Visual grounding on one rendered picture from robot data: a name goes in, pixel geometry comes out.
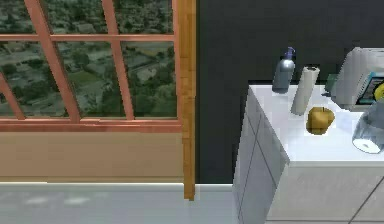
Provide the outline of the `yellow apple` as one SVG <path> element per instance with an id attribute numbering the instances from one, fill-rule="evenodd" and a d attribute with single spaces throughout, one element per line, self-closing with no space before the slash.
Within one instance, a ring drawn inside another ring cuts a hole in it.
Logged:
<path id="1" fill-rule="evenodd" d="M 334 113 L 325 107 L 313 107 L 306 122 L 306 129 L 314 135 L 323 135 L 335 119 Z"/>

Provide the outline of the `grey spray bottle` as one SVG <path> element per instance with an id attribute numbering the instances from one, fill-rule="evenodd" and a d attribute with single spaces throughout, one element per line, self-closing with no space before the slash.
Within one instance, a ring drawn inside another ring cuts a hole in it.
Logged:
<path id="1" fill-rule="evenodd" d="M 288 92 L 292 76 L 295 70 L 295 49 L 288 47 L 276 65 L 275 75 L 272 83 L 272 91 L 278 94 Z"/>

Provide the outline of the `red framed window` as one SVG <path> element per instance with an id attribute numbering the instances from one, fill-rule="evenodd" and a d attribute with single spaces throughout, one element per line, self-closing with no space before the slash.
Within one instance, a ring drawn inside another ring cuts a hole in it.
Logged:
<path id="1" fill-rule="evenodd" d="M 113 0 L 101 0 L 108 32 L 106 34 L 53 34 L 43 12 L 40 0 L 24 0 L 36 32 L 34 34 L 0 34 L 0 41 L 34 41 L 41 44 L 48 65 L 60 91 L 64 106 L 69 113 L 67 118 L 28 118 L 21 110 L 16 97 L 3 74 L 0 73 L 0 93 L 2 93 L 14 116 L 0 118 L 0 132 L 155 132 L 177 133 L 182 130 L 181 115 L 175 119 L 140 120 L 134 117 L 130 97 L 127 70 L 123 62 L 121 44 L 123 42 L 172 42 L 176 52 L 180 51 L 179 38 L 172 34 L 121 34 L 115 17 Z M 123 100 L 123 119 L 97 119 L 80 116 L 79 107 L 66 76 L 59 55 L 54 47 L 58 41 L 106 41 L 111 44 L 112 56 Z"/>

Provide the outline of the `white paper towel roll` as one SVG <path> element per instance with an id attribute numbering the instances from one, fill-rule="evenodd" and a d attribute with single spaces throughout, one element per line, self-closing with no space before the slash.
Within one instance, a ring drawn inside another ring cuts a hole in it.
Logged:
<path id="1" fill-rule="evenodd" d="M 292 114 L 302 116 L 305 113 L 319 73 L 318 67 L 305 66 L 303 68 L 291 106 Z"/>

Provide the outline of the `white kitchen counter cabinet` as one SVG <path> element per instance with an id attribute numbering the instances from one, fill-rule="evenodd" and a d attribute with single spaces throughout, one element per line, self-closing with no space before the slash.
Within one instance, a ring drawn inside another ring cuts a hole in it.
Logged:
<path id="1" fill-rule="evenodd" d="M 238 224 L 384 224 L 384 152 L 352 144 L 359 113 L 314 88 L 310 103 L 335 119 L 323 135 L 291 114 L 296 89 L 248 88 L 233 180 Z"/>

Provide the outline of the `green sponge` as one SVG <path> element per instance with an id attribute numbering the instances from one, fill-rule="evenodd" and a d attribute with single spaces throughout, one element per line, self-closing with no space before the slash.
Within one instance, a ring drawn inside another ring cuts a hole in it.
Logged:
<path id="1" fill-rule="evenodd" d="M 337 78 L 338 78 L 338 75 L 337 74 L 329 74 L 328 77 L 327 77 L 327 80 L 326 80 L 326 84 L 325 84 L 325 91 L 330 93 L 332 88 L 333 88 L 333 85 L 335 84 L 335 82 L 337 81 Z"/>

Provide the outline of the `grey microwave oven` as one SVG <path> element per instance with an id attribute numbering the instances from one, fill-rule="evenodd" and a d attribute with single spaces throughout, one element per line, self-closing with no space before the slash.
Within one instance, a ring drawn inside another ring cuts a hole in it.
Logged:
<path id="1" fill-rule="evenodd" d="M 344 59 L 331 99 L 342 109 L 363 112 L 375 101 L 375 87 L 383 83 L 384 48 L 355 47 Z"/>

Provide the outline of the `grey blue paper roll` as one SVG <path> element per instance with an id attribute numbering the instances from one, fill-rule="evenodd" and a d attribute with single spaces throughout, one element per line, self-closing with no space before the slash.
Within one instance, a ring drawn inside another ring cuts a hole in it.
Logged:
<path id="1" fill-rule="evenodd" d="M 359 118 L 352 143 L 365 153 L 384 151 L 384 98 L 373 103 Z"/>

